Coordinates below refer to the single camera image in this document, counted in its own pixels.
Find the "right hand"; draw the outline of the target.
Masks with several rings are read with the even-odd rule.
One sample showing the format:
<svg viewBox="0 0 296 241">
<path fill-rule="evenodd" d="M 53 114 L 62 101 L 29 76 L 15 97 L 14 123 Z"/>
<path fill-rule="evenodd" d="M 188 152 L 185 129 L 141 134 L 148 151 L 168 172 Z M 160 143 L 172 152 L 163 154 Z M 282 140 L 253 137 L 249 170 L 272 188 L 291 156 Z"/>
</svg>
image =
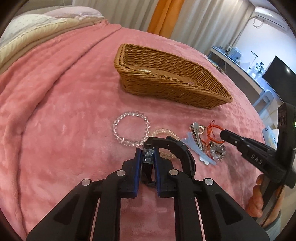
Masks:
<svg viewBox="0 0 296 241">
<path fill-rule="evenodd" d="M 256 180 L 256 185 L 254 186 L 253 190 L 252 190 L 252 196 L 250 197 L 248 204 L 246 206 L 246 212 L 251 216 L 251 217 L 257 217 L 260 218 L 262 217 L 263 211 L 263 197 L 262 197 L 262 193 L 261 193 L 261 184 L 263 182 L 264 179 L 264 174 L 261 174 L 257 177 Z M 272 213 L 270 214 L 269 218 L 267 219 L 267 221 L 265 222 L 265 224 L 262 226 L 263 228 L 267 227 L 268 225 L 272 224 L 276 218 L 278 217 L 280 210 L 281 210 L 281 206 L 284 200 L 284 196 L 285 196 L 285 189 L 281 189 L 281 187 L 276 191 L 276 195 L 278 195 L 280 193 L 280 197 L 272 211 Z"/>
</svg>

